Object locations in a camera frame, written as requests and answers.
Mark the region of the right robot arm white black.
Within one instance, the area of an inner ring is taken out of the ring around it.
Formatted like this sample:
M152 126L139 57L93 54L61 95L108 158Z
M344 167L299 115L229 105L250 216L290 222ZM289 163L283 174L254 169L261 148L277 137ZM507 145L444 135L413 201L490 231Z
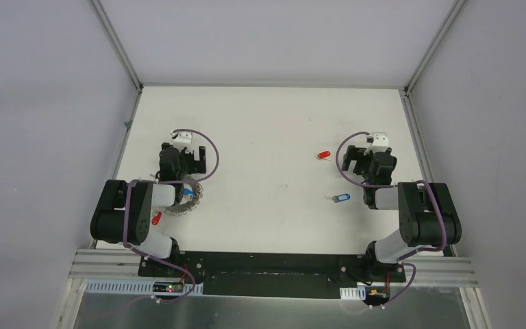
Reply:
M396 264L418 252L441 252L462 235L449 189L445 183L392 183L397 158L391 148L374 151L350 145L343 156L342 171L352 169L362 177L363 201L371 210L396 210L398 228L371 242L361 263L365 278L377 281Z

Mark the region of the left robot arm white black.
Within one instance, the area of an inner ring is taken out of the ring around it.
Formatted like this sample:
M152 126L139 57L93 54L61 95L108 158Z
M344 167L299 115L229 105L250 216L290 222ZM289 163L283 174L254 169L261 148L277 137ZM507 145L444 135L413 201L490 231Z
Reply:
M106 181L90 222L92 238L121 245L126 241L126 246L157 257L155 268L163 276L176 276L181 270L177 241L159 232L157 225L163 217L196 208L203 188L189 181L206 171L206 147L198 147L195 156L186 147L163 143L154 182L141 180L128 188L124 180Z

